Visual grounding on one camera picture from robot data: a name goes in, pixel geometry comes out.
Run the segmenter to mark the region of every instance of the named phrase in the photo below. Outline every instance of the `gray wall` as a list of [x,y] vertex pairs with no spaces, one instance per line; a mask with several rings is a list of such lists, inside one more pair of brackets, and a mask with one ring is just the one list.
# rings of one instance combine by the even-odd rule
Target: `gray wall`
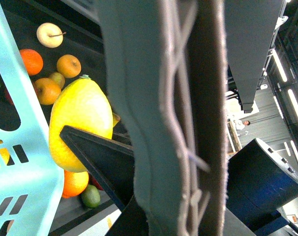
[[248,135],[239,137],[240,142],[242,147],[244,147],[253,139],[260,138],[274,150],[285,149],[284,142],[287,142],[291,156],[287,154],[286,150],[279,151],[278,154],[287,158],[289,163],[298,172],[298,163],[290,144],[290,133],[280,116],[268,81],[265,84],[268,85],[268,88],[256,91],[255,95],[259,112],[242,119],[242,121],[251,121],[251,125],[239,131],[240,134],[244,134],[246,130],[248,131]]

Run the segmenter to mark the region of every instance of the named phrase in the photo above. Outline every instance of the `apple stem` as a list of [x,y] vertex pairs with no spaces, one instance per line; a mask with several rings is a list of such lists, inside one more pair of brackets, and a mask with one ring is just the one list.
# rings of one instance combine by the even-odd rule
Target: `apple stem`
[[63,35],[63,34],[66,34],[66,32],[64,32],[64,33],[60,33],[60,34],[56,34],[56,35],[50,35],[50,37],[61,36],[61,35]]

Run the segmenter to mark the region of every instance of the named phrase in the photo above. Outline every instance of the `black tray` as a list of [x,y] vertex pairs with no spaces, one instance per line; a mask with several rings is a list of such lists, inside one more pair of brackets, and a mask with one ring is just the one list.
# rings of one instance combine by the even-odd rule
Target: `black tray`
[[[90,30],[90,32],[86,30],[96,29],[94,33],[98,34],[98,25],[87,19],[85,21],[85,27],[82,28],[62,15],[32,0],[0,0],[0,3],[4,9],[18,48],[34,49],[43,57],[44,67],[38,75],[31,76],[30,79],[32,81],[42,77],[48,77],[52,72],[56,71],[56,62],[59,57],[65,54],[72,54],[81,62],[82,72],[80,75],[88,74],[106,93],[106,68],[102,40],[100,35],[91,33],[93,30]],[[73,10],[65,5],[63,7],[63,13],[73,13]],[[67,32],[62,45],[59,47],[54,49],[46,48],[37,40],[36,30],[40,24],[45,22],[54,23],[62,31]],[[77,78],[66,79],[65,86]],[[0,89],[0,128],[11,131],[19,127],[20,119],[14,106],[6,101],[3,90],[4,85]],[[42,105],[41,107],[47,123],[49,123],[52,105]],[[117,129],[124,131],[122,125]],[[62,235],[113,204],[104,191],[100,191],[100,194],[101,204],[95,209],[84,207],[80,197],[62,198],[49,235]]]

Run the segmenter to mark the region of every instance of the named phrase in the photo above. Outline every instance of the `fluorescent light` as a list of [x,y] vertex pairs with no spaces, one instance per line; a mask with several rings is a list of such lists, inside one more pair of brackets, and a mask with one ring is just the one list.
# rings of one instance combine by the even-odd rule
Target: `fluorescent light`
[[288,146],[287,142],[284,142],[284,145],[285,145],[285,147],[286,147],[288,156],[291,156],[291,152],[290,152],[290,149],[289,149],[289,146]]
[[298,117],[298,102],[297,102],[297,99],[296,99],[295,95],[293,94],[292,89],[288,90],[288,94],[289,94],[289,97],[291,99],[293,108],[295,109],[295,112],[296,112],[297,117]]
[[291,74],[292,74],[292,77],[295,79],[296,78],[296,76],[295,76],[295,74],[293,73],[293,70],[290,68],[290,72],[291,72]]
[[297,161],[298,161],[298,150],[297,150],[297,148],[296,148],[296,145],[295,145],[295,143],[294,143],[292,140],[290,141],[290,143],[291,143],[291,146],[292,146],[292,148],[293,148],[293,151],[295,152],[296,159],[297,159]]
[[277,64],[277,67],[278,67],[278,70],[279,70],[279,72],[280,72],[280,75],[281,75],[282,80],[283,80],[284,82],[287,82],[287,81],[288,81],[288,78],[287,78],[287,76],[286,76],[285,71],[283,70],[282,64],[281,64],[281,62],[280,62],[280,59],[279,59],[279,57],[278,57],[278,55],[277,55],[276,50],[273,49],[273,50],[272,50],[272,54],[273,54],[273,58],[275,59],[275,62],[276,62],[276,64]]
[[282,111],[280,109],[280,106],[279,106],[279,103],[278,103],[278,100],[277,100],[276,96],[274,96],[273,99],[275,100],[275,103],[277,105],[277,108],[278,108],[278,111],[280,113],[281,118],[283,118],[283,114],[282,114]]

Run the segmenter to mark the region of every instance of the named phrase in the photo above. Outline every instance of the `blue container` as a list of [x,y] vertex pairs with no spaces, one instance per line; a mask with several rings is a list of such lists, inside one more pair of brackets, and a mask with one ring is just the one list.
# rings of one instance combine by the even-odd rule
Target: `blue container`
[[[63,170],[50,156],[48,125],[1,5],[0,74],[21,120],[14,131],[0,129],[0,149],[8,149],[14,162],[7,166],[0,155],[0,229],[14,220],[8,236],[47,235],[60,202]],[[18,157],[17,149],[26,158]]]

